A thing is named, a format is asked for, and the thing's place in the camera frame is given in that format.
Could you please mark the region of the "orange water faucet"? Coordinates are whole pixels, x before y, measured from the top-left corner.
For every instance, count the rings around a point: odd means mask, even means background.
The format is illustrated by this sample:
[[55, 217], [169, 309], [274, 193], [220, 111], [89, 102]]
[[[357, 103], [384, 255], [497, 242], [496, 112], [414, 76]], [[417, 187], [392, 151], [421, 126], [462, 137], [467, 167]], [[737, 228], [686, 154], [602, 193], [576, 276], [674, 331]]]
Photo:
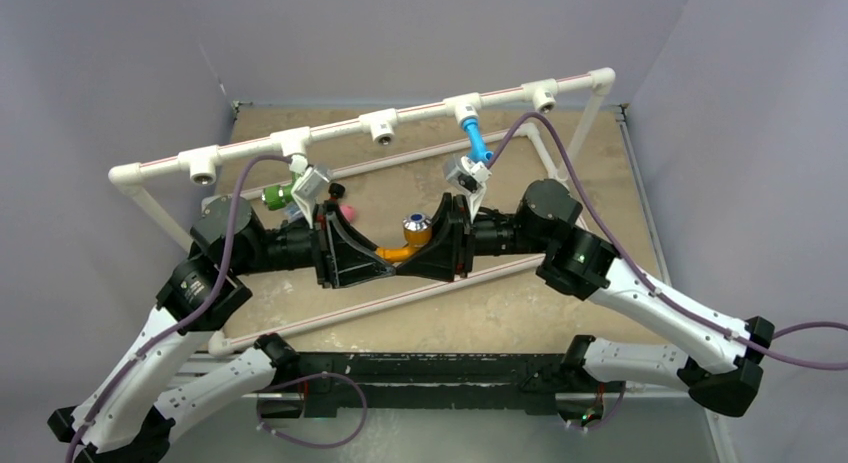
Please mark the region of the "orange water faucet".
[[399, 248], [378, 247], [376, 255], [392, 264], [402, 263], [423, 249], [433, 237], [433, 223], [424, 213], [410, 213], [402, 222], [405, 245]]

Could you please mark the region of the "white PVC pipe frame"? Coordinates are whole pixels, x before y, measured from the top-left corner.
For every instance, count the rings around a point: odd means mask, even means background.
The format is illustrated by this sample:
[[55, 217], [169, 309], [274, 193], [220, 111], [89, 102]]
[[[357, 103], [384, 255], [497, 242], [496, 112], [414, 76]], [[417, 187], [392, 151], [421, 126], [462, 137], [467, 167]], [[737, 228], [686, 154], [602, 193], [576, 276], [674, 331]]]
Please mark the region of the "white PVC pipe frame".
[[[354, 134], [367, 134], [375, 143], [388, 145], [395, 139], [395, 129], [401, 124], [452, 117], [460, 126], [460, 123], [467, 117], [474, 116], [479, 121], [479, 112], [482, 109], [512, 103], [528, 103], [534, 109], [546, 114], [555, 108], [558, 94], [587, 89], [591, 95], [566, 147], [568, 158], [573, 159], [579, 154], [585, 143], [591, 126], [600, 112], [606, 96], [610, 93], [615, 79], [615, 71], [606, 67], [567, 78], [524, 83], [519, 87], [486, 93], [467, 93], [446, 98], [441, 102], [403, 109], [383, 109], [341, 122], [317, 127], [297, 127], [275, 132], [263, 138], [224, 146], [211, 145], [185, 150], [175, 156], [156, 161], [118, 165], [109, 170], [108, 178], [121, 193], [133, 200], [178, 245], [182, 248], [188, 248], [190, 245], [189, 233], [182, 229], [156, 199], [148, 193], [145, 188], [147, 180], [162, 175], [185, 173], [194, 184], [207, 186], [215, 182], [217, 167], [241, 158], [267, 155], [291, 158], [294, 154], [301, 154], [307, 158], [307, 150], [310, 145]], [[528, 139], [547, 174], [561, 183], [567, 182], [567, 176], [555, 166], [551, 153], [544, 146], [535, 124], [521, 123], [514, 130], [482, 133], [482, 136], [487, 148], [496, 142], [503, 143], [511, 137]], [[463, 140], [419, 148], [394, 156], [338, 168], [332, 174], [339, 178], [353, 177], [460, 150], [465, 151], [465, 156], [467, 156], [470, 150], [467, 136]]]

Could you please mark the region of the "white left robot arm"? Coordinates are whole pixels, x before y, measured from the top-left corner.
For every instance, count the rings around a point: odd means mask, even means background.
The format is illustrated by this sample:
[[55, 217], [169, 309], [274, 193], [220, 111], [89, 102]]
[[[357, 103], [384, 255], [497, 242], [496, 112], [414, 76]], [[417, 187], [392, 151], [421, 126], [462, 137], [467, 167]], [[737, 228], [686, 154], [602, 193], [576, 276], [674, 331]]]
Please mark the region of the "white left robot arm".
[[181, 432], [234, 399], [301, 385], [300, 355], [281, 336], [265, 334], [221, 369], [169, 388], [183, 363], [251, 298], [245, 276], [311, 268], [320, 285], [345, 288], [394, 274], [336, 202], [320, 204], [315, 215], [315, 223], [268, 229], [246, 200], [215, 201], [192, 227], [188, 256], [107, 379], [81, 404], [50, 416], [67, 460], [158, 462]]

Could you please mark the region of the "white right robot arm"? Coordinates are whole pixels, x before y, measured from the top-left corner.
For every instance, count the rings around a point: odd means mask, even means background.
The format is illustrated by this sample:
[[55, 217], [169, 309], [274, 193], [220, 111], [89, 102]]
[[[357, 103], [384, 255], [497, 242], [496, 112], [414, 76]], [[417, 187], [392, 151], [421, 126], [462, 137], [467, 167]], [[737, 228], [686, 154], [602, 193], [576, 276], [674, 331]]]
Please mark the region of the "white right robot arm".
[[774, 325], [716, 312], [653, 278], [610, 240], [579, 227], [582, 210], [552, 179], [532, 182], [513, 213], [483, 208], [470, 215], [466, 197], [446, 195], [433, 237], [397, 273], [451, 282], [466, 276], [478, 256], [540, 254], [535, 273], [548, 287], [624, 315], [668, 342], [628, 345], [578, 335], [561, 361], [569, 387], [648, 383], [684, 391], [723, 416], [743, 416], [759, 393]]

